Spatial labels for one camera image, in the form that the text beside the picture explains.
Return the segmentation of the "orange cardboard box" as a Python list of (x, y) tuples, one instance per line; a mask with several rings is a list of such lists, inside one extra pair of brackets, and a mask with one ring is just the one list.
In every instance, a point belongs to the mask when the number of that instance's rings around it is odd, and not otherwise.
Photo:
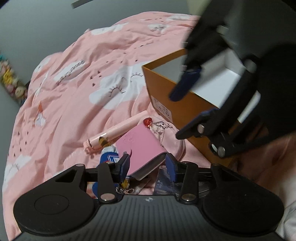
[(178, 129), (199, 113), (220, 108), (244, 71), (235, 53), (227, 49), (204, 63), (193, 88), (183, 99), (172, 102), (169, 94), (181, 78), (185, 58), (181, 49), (142, 66), (154, 109)]

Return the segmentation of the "pink cloud-print bed quilt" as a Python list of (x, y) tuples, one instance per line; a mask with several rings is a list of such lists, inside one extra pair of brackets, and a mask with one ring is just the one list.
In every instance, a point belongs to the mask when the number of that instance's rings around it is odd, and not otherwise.
[(86, 30), (39, 63), (6, 155), (2, 194), (9, 240), (20, 234), (13, 206), (22, 194), (77, 163), (97, 166), (100, 154), (86, 154), (83, 147), (88, 138), (142, 111), (156, 115), (142, 66), (181, 49), (198, 20), (140, 13)]

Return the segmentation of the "dark photo card pack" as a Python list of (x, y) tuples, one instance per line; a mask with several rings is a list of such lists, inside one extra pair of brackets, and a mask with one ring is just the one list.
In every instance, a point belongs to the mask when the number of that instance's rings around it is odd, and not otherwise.
[(174, 183), (170, 180), (165, 166), (159, 167), (153, 195), (174, 195), (178, 197), (181, 187), (181, 183)]

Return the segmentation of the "blue duck plush keychain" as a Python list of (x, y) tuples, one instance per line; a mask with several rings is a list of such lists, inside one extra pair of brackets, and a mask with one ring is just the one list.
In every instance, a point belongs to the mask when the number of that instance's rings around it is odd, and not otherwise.
[[(99, 164), (102, 164), (102, 163), (105, 163), (105, 162), (114, 162), (114, 163), (117, 163), (119, 161), (119, 159), (123, 156), (124, 153), (127, 153), (127, 152), (123, 152), (123, 154), (121, 155), (121, 157), (119, 156), (119, 154), (113, 150), (109, 150), (111, 148), (110, 147), (107, 147), (107, 151), (105, 151), (102, 155), (101, 155), (101, 158), (100, 158), (100, 163)], [(97, 196), (97, 186), (98, 186), (98, 183), (96, 184), (96, 191), (93, 190), (94, 194), (96, 195), (96, 197), (98, 198)]]

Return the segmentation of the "pink card holder wallet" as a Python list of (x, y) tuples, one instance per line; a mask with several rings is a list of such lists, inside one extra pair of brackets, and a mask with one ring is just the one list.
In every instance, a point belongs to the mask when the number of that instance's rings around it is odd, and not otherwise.
[(127, 175), (140, 181), (152, 173), (167, 154), (161, 142), (143, 123), (135, 126), (116, 143), (120, 156), (123, 152), (130, 154), (130, 167)]

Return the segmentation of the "pink tube stick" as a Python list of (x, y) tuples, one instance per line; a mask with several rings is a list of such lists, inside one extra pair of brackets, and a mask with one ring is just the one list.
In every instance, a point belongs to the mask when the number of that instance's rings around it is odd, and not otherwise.
[(147, 110), (142, 111), (141, 113), (138, 113), (131, 118), (128, 118), (127, 120), (112, 126), (111, 128), (108, 128), (102, 133), (90, 137), (83, 143), (85, 152), (87, 154), (91, 154), (102, 150), (104, 148), (104, 142), (110, 143), (112, 140), (134, 128), (140, 122), (140, 120), (143, 120), (146, 117), (149, 117)]

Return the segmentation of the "plush toy wall hanger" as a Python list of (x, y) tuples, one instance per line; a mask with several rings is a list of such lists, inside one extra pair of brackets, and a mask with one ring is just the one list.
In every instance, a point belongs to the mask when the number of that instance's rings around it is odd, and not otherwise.
[(8, 59), (1, 54), (1, 84), (10, 97), (22, 106), (28, 96), (28, 88), (19, 80)]

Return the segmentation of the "pink zip pouch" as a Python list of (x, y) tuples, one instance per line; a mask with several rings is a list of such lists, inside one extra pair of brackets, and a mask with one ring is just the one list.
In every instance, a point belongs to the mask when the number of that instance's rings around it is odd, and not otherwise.
[(151, 116), (152, 123), (149, 129), (160, 141), (168, 153), (180, 160), (185, 152), (185, 141), (176, 139), (178, 129), (170, 122), (156, 116)]

